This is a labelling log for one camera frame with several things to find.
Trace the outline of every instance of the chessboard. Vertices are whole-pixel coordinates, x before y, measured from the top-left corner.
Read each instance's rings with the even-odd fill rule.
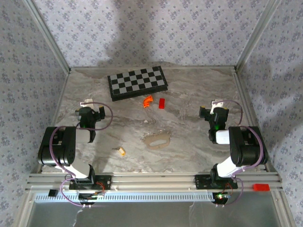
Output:
[[[161,66],[119,73],[107,78],[113,102],[168,89]]]

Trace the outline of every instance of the red small block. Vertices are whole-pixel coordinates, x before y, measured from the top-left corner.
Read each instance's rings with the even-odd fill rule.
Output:
[[[270,191],[269,185],[267,183],[256,183],[253,185],[255,192],[268,192]]]
[[[159,109],[164,109],[164,104],[165,104],[165,99],[164,98],[161,98],[159,100]]]

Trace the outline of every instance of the black clamp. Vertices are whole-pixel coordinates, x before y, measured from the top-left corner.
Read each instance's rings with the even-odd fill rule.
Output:
[[[99,113],[94,111],[89,106],[85,106],[75,111],[78,119],[80,120],[81,128],[95,129],[96,122],[99,122],[105,118],[104,106],[99,107]],[[92,143],[95,139],[96,132],[90,130],[89,143]]]
[[[210,130],[208,131],[208,138],[211,142],[216,142],[216,132],[225,130],[225,122],[227,121],[229,109],[216,107],[214,112],[210,114],[210,109],[205,109],[204,106],[200,107],[199,117],[204,118],[209,122]]]

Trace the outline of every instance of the black and white squares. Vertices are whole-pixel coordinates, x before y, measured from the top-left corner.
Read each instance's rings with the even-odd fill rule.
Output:
[[[161,66],[108,76],[113,101],[167,90]]]

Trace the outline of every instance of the red object on rail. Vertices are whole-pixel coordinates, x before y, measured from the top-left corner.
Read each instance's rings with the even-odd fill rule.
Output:
[[[159,109],[164,109],[164,104],[165,104],[165,99],[164,98],[161,98],[159,100]]]
[[[253,185],[255,192],[268,192],[270,191],[269,185],[267,183],[255,183]]]

